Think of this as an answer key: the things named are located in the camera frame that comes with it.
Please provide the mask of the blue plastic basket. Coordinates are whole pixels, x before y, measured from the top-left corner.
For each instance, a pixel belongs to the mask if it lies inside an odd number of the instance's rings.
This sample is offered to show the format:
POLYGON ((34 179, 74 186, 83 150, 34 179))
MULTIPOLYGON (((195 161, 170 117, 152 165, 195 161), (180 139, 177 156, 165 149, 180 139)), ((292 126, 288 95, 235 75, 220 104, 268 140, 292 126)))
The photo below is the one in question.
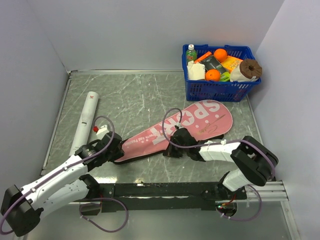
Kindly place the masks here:
MULTIPOLYGON (((206 80, 190 80, 187 70, 188 44, 182 46, 181 63, 184 73, 185 96, 187 101, 215 100, 218 102, 240 102, 251 91, 252 88, 259 85, 262 81, 258 78, 251 82, 222 82, 206 80)), ((225 49, 228 55, 238 57, 242 60, 255 59, 252 50, 244 45, 224 45, 210 46, 208 44, 196 44, 194 46, 197 56, 201 57, 208 51, 213 52, 217 49, 225 49)))

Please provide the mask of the white shuttlecock tube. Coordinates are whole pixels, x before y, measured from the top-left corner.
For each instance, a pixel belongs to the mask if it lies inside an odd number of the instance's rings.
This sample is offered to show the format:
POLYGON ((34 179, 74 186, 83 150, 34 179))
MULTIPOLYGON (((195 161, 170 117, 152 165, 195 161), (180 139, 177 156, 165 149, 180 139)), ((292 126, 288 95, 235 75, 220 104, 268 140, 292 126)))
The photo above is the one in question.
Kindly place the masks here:
POLYGON ((87 144, 98 100, 98 93, 94 91, 88 92, 69 151, 69 156, 73 155, 82 145, 87 144))

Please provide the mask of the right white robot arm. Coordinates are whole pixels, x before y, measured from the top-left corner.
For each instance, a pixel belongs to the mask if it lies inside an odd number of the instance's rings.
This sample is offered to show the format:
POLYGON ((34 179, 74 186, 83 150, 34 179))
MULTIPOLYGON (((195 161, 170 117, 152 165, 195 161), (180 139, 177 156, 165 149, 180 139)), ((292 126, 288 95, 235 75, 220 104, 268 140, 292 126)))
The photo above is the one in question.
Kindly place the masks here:
POLYGON ((179 158, 184 151, 198 162, 225 161, 234 163, 237 169, 227 172, 219 181, 218 193, 223 199, 230 199, 237 190, 246 185, 263 187, 275 176, 279 159, 252 136, 240 140, 215 139, 197 141, 189 131, 178 128, 171 137, 165 153, 179 158))

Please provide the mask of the pink racket cover bag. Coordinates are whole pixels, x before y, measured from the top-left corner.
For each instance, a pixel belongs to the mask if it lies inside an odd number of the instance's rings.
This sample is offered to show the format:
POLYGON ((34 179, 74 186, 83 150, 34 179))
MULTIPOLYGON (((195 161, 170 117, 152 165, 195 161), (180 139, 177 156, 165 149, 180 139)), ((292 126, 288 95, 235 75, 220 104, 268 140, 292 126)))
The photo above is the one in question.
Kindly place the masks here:
POLYGON ((164 123, 157 123, 125 140, 122 144, 124 156, 114 162, 124 164, 165 151, 169 142, 164 134, 170 138, 177 131, 178 124, 186 128, 196 141, 204 141, 226 134, 233 126, 233 117, 227 107, 218 101, 195 102, 167 117, 164 123))

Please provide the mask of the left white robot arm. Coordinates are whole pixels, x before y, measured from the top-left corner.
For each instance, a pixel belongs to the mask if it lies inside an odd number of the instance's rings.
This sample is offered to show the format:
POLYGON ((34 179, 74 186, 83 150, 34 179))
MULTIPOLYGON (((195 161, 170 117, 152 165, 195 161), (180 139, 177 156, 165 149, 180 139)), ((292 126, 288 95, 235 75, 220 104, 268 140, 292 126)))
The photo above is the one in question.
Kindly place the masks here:
POLYGON ((102 139, 82 145, 63 164, 32 183, 9 187, 3 197, 1 223, 22 237, 55 210, 77 200, 101 207, 105 198, 100 184, 89 174, 124 155, 120 135, 109 132, 102 139))

